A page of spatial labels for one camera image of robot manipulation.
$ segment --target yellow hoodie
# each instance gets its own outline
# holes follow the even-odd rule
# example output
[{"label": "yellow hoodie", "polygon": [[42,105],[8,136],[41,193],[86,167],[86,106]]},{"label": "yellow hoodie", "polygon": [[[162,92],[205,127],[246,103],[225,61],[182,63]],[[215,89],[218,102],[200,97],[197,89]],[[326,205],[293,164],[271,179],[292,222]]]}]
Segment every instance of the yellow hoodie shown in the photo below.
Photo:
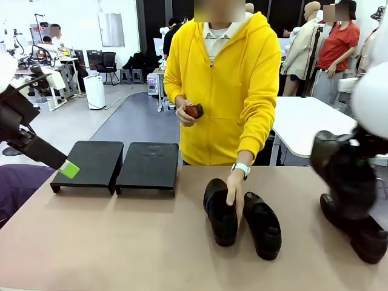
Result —
[{"label": "yellow hoodie", "polygon": [[210,64],[203,23],[184,24],[172,40],[164,87],[201,103],[204,116],[181,126],[180,149],[191,165],[232,165],[238,152],[255,157],[275,119],[281,50],[267,19],[257,13],[228,41]]}]

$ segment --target purple cloth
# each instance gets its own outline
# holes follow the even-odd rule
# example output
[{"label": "purple cloth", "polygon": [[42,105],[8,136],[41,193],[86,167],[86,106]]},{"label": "purple cloth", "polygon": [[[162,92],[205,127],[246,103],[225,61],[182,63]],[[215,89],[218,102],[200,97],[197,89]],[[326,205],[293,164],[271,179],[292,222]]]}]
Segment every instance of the purple cloth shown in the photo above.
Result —
[{"label": "purple cloth", "polygon": [[0,229],[53,173],[43,166],[0,166]]}]

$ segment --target red shirt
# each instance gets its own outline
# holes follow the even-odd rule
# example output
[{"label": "red shirt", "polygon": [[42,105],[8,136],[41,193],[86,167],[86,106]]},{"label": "red shirt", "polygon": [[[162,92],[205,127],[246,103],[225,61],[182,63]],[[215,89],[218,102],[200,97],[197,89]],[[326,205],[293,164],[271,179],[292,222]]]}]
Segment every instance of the red shirt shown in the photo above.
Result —
[{"label": "red shirt", "polygon": [[[356,47],[359,39],[360,29],[354,23],[351,22],[344,30],[340,30],[340,25],[336,25],[323,45],[318,67],[328,69],[336,59],[351,47]],[[345,71],[348,63],[349,58],[337,65],[337,71]]]}]

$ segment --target beige coat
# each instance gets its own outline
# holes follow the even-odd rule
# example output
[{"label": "beige coat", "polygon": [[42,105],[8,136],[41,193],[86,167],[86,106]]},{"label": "beige coat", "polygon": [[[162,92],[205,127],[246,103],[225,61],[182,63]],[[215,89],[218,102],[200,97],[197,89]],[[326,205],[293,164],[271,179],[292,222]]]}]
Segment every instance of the beige coat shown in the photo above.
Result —
[{"label": "beige coat", "polygon": [[357,61],[359,58],[361,58],[360,66],[358,67],[358,73],[365,73],[369,67],[369,55],[370,55],[370,49],[372,48],[373,40],[376,38],[378,34],[378,30],[373,32],[365,41],[359,55],[357,58]]},{"label": "beige coat", "polygon": [[307,68],[309,67],[310,56],[315,41],[315,25],[317,23],[318,19],[315,18],[301,27],[301,30],[293,40],[290,51],[284,61],[281,70],[282,75],[296,75],[299,79],[306,80]]}]

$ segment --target shoe brush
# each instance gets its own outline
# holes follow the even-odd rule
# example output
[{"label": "shoe brush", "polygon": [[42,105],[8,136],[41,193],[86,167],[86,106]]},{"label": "shoe brush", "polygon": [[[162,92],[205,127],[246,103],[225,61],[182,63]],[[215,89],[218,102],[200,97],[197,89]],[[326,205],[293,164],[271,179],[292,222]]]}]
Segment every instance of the shoe brush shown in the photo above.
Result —
[{"label": "shoe brush", "polygon": [[185,112],[195,119],[201,118],[204,115],[204,109],[201,104],[186,106]]}]

